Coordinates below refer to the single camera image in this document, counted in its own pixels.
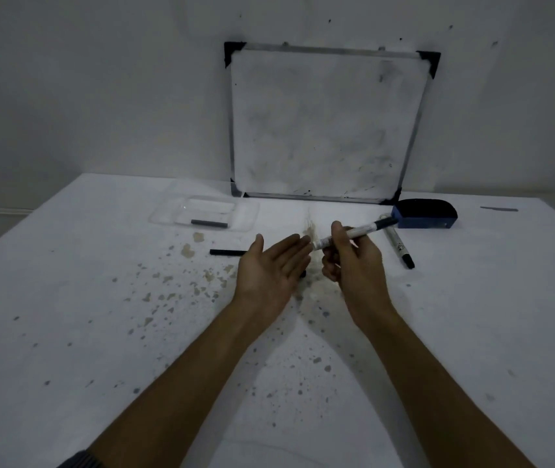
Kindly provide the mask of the blue whiteboard eraser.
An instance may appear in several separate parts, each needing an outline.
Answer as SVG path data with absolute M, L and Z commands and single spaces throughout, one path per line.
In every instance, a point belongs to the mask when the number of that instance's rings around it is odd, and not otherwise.
M 403 229 L 450 229 L 458 219 L 453 205 L 441 199 L 410 198 L 398 201 L 391 210 L 397 227 Z

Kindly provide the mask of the person's right forearm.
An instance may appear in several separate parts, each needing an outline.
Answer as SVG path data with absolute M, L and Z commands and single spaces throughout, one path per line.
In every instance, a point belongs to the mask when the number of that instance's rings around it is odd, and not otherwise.
M 347 306 L 389 375 L 432 468 L 536 468 L 394 307 Z

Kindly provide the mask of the white marker with black cap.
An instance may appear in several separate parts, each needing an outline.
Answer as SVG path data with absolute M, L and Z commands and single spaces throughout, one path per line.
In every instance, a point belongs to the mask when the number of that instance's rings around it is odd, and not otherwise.
M 365 236 L 365 235 L 369 235 L 373 232 L 376 232 L 378 230 L 381 229 L 386 229 L 388 227 L 393 227 L 398 223 L 398 220 L 392 216 L 389 217 L 384 217 L 381 218 L 380 220 L 376 220 L 372 223 L 369 223 L 367 225 L 364 226 L 360 226 L 360 227 L 355 227 L 355 228 L 351 228 L 348 229 L 346 231 L 347 236 L 349 237 L 350 240 L 352 240 L 353 238 L 359 238 L 361 236 Z M 323 250 L 325 248 L 328 248 L 330 246 L 334 245 L 334 241 L 333 241 L 333 237 L 332 236 L 328 236 L 326 238 L 322 238 L 320 240 L 317 240 L 315 242 L 313 242 L 313 251 L 319 251 L 319 250 Z

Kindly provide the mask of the person's right hand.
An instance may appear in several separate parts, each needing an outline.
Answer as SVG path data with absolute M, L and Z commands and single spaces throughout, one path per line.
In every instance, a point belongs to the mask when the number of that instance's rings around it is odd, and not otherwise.
M 369 236 L 351 240 L 354 254 L 323 250 L 322 273 L 338 283 L 356 326 L 367 336 L 397 317 L 383 267 L 382 253 Z

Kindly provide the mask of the grey marker with black cap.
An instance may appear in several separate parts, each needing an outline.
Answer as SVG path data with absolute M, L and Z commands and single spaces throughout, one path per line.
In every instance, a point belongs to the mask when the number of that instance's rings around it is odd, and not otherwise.
M 412 259 L 411 254 L 407 250 L 406 245 L 403 243 L 396 230 L 396 226 L 398 225 L 398 220 L 389 214 L 383 214 L 380 216 L 380 220 L 390 220 L 390 219 L 394 220 L 394 224 L 384 228 L 383 229 L 384 234 L 386 235 L 393 250 L 396 252 L 399 259 L 401 259 L 405 267 L 407 269 L 414 269 L 415 268 L 414 260 Z

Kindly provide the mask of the dark sleeve cuff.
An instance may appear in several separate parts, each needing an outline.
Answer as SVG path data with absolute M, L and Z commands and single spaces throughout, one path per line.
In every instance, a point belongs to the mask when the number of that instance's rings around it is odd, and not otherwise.
M 56 468 L 107 468 L 99 458 L 88 450 L 80 450 Z

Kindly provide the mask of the clear plastic tray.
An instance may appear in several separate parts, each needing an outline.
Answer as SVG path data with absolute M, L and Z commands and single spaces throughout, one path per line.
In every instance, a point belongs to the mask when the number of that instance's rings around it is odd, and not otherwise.
M 175 179 L 165 189 L 149 222 L 195 231 L 250 231 L 258 217 L 259 204 L 246 198 L 231 181 Z M 227 229 L 198 227 L 191 220 L 228 222 Z

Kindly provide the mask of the person's left hand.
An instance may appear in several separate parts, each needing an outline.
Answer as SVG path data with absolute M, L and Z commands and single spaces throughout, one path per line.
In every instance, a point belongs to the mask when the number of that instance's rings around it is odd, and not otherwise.
M 311 238 L 293 234 L 264 249 L 258 261 L 249 260 L 249 249 L 242 256 L 232 304 L 256 332 L 265 331 L 285 309 L 311 252 Z

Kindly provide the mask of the person's left forearm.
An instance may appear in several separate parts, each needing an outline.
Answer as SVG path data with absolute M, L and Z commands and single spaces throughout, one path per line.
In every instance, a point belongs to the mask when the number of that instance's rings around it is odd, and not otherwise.
M 178 468 L 243 354 L 289 300 L 233 298 L 87 452 L 104 468 Z

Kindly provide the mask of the white framed whiteboard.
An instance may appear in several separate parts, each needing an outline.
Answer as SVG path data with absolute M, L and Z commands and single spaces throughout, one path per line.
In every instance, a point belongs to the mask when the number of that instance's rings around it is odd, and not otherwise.
M 395 204 L 441 57 L 224 42 L 232 194 Z

